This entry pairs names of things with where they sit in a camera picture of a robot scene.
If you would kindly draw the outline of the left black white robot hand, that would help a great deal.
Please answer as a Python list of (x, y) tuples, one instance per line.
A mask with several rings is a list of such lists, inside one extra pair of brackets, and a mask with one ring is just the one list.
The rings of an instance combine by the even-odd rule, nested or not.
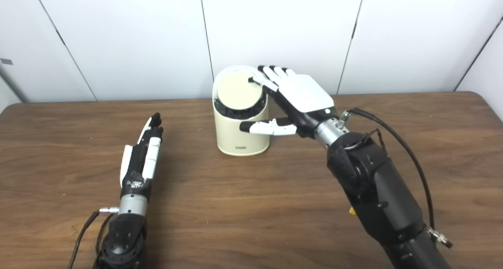
[(137, 143), (126, 145), (120, 169), (120, 197), (142, 196), (149, 202), (162, 143), (163, 128), (160, 113), (147, 120)]

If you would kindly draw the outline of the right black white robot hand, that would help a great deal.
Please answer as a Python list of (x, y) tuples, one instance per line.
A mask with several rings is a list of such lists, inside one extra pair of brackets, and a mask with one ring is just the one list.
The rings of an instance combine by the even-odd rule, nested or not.
[(297, 134), (314, 139), (321, 123), (337, 117), (334, 100), (311, 76), (279, 66), (258, 66), (257, 70), (260, 74), (248, 81), (259, 85), (286, 116), (243, 121), (240, 131), (268, 136)]

